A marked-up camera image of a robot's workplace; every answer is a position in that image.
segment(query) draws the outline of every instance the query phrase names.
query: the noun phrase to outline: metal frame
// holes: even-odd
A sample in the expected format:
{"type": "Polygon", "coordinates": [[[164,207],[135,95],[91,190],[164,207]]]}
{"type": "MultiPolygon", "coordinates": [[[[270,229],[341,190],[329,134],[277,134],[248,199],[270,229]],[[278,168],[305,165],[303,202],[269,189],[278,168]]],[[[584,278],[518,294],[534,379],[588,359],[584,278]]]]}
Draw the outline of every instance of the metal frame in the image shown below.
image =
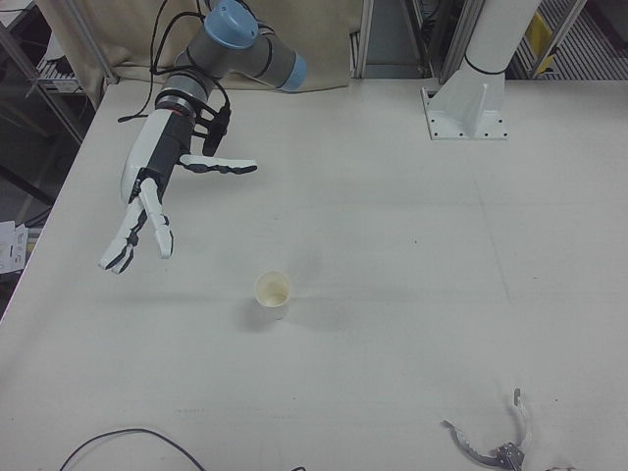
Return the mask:
{"type": "Polygon", "coordinates": [[[11,35],[4,25],[0,23],[0,44],[5,48],[11,59],[16,63],[18,68],[26,76],[26,79],[32,83],[32,86],[39,95],[43,98],[46,104],[59,118],[59,121],[68,130],[68,133],[72,138],[81,144],[85,136],[85,129],[76,119],[72,110],[63,102],[59,97],[52,96],[47,93],[44,86],[37,80],[39,78],[39,72],[30,61],[30,58],[20,47],[20,44],[11,35]]]}
{"type": "Polygon", "coordinates": [[[100,69],[103,72],[107,82],[110,84],[118,83],[120,81],[120,78],[114,72],[113,68],[111,67],[111,64],[109,64],[109,61],[107,60],[107,56],[105,56],[105,53],[102,51],[102,49],[98,45],[98,42],[96,41],[94,36],[91,34],[87,21],[81,14],[79,10],[79,6],[75,2],[75,0],[60,0],[60,1],[61,3],[66,5],[68,11],[72,15],[72,18],[78,27],[78,32],[80,33],[83,43],[91,51],[91,54],[94,56],[94,58],[98,62],[98,65],[100,66],[100,69]]]}
{"type": "Polygon", "coordinates": [[[443,59],[441,58],[441,46],[445,37],[445,30],[449,19],[449,14],[453,8],[455,0],[441,0],[440,8],[436,15],[436,24],[430,38],[428,47],[428,57],[430,58],[430,68],[432,75],[439,77],[443,70],[443,59]]]}
{"type": "Polygon", "coordinates": [[[567,35],[575,21],[578,19],[580,12],[587,4],[587,0],[572,0],[571,4],[567,8],[565,15],[562,17],[556,29],[553,31],[551,35],[551,39],[549,40],[548,46],[546,47],[543,54],[541,54],[537,61],[532,66],[532,70],[530,70],[528,74],[529,79],[535,79],[541,74],[541,66],[546,58],[551,54],[551,51],[554,47],[562,41],[562,39],[567,35]]]}
{"type": "Polygon", "coordinates": [[[371,21],[373,19],[374,3],[375,0],[364,0],[364,5],[362,7],[360,41],[357,49],[357,68],[355,69],[355,76],[359,79],[364,78],[364,72],[366,70],[366,55],[369,50],[369,39],[371,37],[371,21]]]}
{"type": "Polygon", "coordinates": [[[455,71],[460,68],[462,59],[471,40],[471,34],[478,18],[482,13],[485,0],[466,0],[456,26],[451,45],[447,51],[445,63],[439,77],[439,83],[443,84],[449,80],[455,71]]]}

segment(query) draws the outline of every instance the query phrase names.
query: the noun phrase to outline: white table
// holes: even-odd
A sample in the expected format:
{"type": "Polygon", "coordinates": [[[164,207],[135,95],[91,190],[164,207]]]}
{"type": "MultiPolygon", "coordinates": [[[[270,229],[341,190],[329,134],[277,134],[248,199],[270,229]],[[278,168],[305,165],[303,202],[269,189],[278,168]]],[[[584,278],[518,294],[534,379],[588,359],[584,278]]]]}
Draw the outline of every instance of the white table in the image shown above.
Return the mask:
{"type": "MultiPolygon", "coordinates": [[[[420,84],[230,92],[221,156],[259,170],[176,169],[172,259],[144,228],[121,276],[96,262],[146,85],[110,86],[0,326],[2,469],[132,425],[211,470],[476,469],[440,422],[515,440],[515,387],[524,469],[623,469],[628,83],[509,82],[508,142],[429,140],[420,84]],[[281,321],[252,300],[273,269],[281,321]]],[[[137,436],[75,469],[183,461],[137,436]]]]}

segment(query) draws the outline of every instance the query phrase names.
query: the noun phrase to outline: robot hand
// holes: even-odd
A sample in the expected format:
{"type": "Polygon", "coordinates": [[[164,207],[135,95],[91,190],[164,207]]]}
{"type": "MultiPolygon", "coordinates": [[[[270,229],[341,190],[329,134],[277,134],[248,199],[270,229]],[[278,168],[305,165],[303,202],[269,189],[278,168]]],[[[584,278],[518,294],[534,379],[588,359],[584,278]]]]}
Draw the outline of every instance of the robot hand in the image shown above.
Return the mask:
{"type": "Polygon", "coordinates": [[[127,215],[98,264],[104,270],[118,274],[127,269],[146,220],[155,230],[161,258],[172,255],[174,238],[162,198],[175,165],[195,173],[245,174],[257,169],[254,160],[214,157],[231,116],[229,98],[219,85],[225,74],[240,72],[284,91],[296,91],[305,80],[305,61],[242,4],[241,0],[221,0],[169,71],[155,100],[156,109],[125,165],[121,194],[128,205],[127,215]],[[226,99],[219,112],[207,106],[214,87],[226,99]],[[212,113],[213,119],[203,119],[203,111],[212,113]],[[197,125],[207,133],[194,131],[197,125]],[[189,153],[193,135],[205,137],[205,155],[189,153]]]}
{"type": "MultiPolygon", "coordinates": [[[[123,173],[122,197],[129,202],[127,215],[98,264],[102,269],[116,274],[127,269],[139,242],[138,233],[147,220],[155,230],[161,258],[172,255],[174,237],[161,198],[172,172],[171,156],[187,151],[191,130],[192,124],[172,111],[156,110],[148,117],[123,173]]],[[[246,174],[257,169],[254,160],[230,161],[188,153],[175,164],[195,173],[246,174]]]]}

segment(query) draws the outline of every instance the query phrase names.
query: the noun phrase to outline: black cable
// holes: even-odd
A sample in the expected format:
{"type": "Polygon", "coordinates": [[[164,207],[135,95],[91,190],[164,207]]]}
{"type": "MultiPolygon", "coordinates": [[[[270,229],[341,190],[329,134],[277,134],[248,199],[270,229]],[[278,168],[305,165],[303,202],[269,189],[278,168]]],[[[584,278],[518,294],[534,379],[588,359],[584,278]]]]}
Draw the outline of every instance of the black cable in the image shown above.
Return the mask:
{"type": "Polygon", "coordinates": [[[166,26],[166,29],[164,29],[164,33],[161,36],[161,41],[159,41],[159,47],[157,48],[157,54],[155,54],[154,60],[151,58],[151,68],[152,68],[152,73],[155,76],[162,76],[163,74],[166,74],[167,72],[162,71],[161,73],[157,72],[157,67],[159,64],[159,59],[161,58],[161,53],[164,50],[164,46],[166,45],[166,39],[168,38],[168,35],[170,34],[170,31],[172,30],[172,28],[174,27],[175,23],[180,20],[181,18],[185,18],[185,17],[200,17],[202,18],[202,15],[199,15],[198,13],[194,13],[194,12],[181,12],[181,13],[177,13],[176,15],[173,16],[173,18],[170,20],[170,22],[168,23],[168,25],[166,26]]]}
{"type": "Polygon", "coordinates": [[[203,12],[200,10],[200,0],[196,0],[196,11],[199,15],[203,15],[203,12]]]}
{"type": "Polygon", "coordinates": [[[194,458],[191,454],[189,454],[189,452],[187,452],[181,445],[176,444],[172,440],[164,437],[161,434],[158,434],[157,432],[153,432],[152,430],[142,429],[142,428],[114,430],[113,432],[100,434],[100,435],[97,435],[96,437],[89,439],[88,441],[84,442],[81,446],[79,446],[77,449],[75,449],[72,452],[72,454],[70,454],[70,456],[68,456],[68,459],[66,459],[66,461],[61,465],[61,468],[59,468],[59,471],[64,471],[64,469],[66,469],[66,466],[68,466],[68,463],[72,460],[72,458],[74,458],[77,455],[77,453],[79,453],[79,451],[81,451],[83,448],[85,448],[92,442],[96,442],[106,437],[112,437],[114,435],[125,435],[125,434],[148,434],[148,435],[152,435],[153,437],[157,437],[158,439],[163,440],[168,445],[176,448],[178,451],[184,454],[185,457],[189,459],[192,462],[192,464],[196,466],[196,468],[198,468],[199,471],[205,471],[205,468],[203,468],[201,464],[198,461],[196,461],[196,458],[194,458]]]}
{"type": "Polygon", "coordinates": [[[52,207],[46,208],[44,211],[37,214],[36,216],[33,216],[30,219],[26,219],[23,223],[18,224],[18,226],[21,226],[22,224],[24,224],[27,228],[32,228],[34,226],[37,226],[38,224],[41,224],[43,221],[45,221],[45,218],[48,217],[48,214],[50,213],[51,210],[52,210],[52,207]]]}
{"type": "Polygon", "coordinates": [[[166,4],[168,3],[168,0],[163,0],[161,3],[161,6],[159,7],[159,11],[157,12],[157,17],[155,18],[155,24],[153,26],[153,32],[151,34],[150,37],[150,52],[149,52],[149,67],[148,67],[148,72],[150,73],[150,85],[148,87],[148,96],[146,97],[146,101],[144,102],[144,104],[142,105],[142,107],[139,109],[138,112],[136,112],[133,115],[129,115],[129,116],[123,116],[121,118],[118,119],[118,123],[125,123],[127,121],[130,120],[134,120],[135,118],[146,118],[147,115],[142,115],[142,113],[144,112],[144,110],[146,109],[146,107],[148,106],[148,103],[150,103],[150,98],[153,95],[153,86],[155,84],[155,77],[153,76],[153,50],[155,47],[155,38],[157,37],[157,26],[159,25],[159,19],[161,18],[161,14],[164,11],[164,9],[166,8],[166,4]]]}
{"type": "Polygon", "coordinates": [[[157,71],[157,65],[159,64],[159,59],[161,58],[161,53],[163,52],[164,46],[166,45],[166,39],[168,38],[168,34],[170,34],[170,31],[174,27],[175,23],[178,20],[180,20],[181,18],[184,18],[184,17],[198,17],[198,14],[193,13],[193,12],[181,12],[181,13],[175,15],[170,20],[170,22],[166,26],[166,29],[164,29],[164,34],[162,35],[161,40],[159,41],[159,47],[157,48],[157,53],[155,54],[154,60],[151,61],[151,63],[152,63],[152,66],[151,66],[152,67],[152,71],[151,71],[151,73],[154,76],[162,76],[164,74],[170,74],[172,72],[179,72],[179,71],[198,71],[201,74],[203,74],[204,76],[206,76],[207,78],[209,78],[210,80],[212,80],[214,85],[216,85],[216,88],[218,88],[220,90],[220,92],[223,94],[223,97],[225,98],[225,104],[228,107],[231,107],[231,101],[229,100],[229,95],[227,94],[227,91],[223,88],[222,85],[220,85],[220,83],[218,82],[218,80],[215,77],[210,76],[200,66],[198,66],[198,64],[196,64],[194,62],[194,60],[191,58],[191,56],[189,54],[187,54],[187,59],[191,63],[191,66],[175,66],[175,67],[170,67],[170,68],[164,69],[162,71],[157,71]]]}

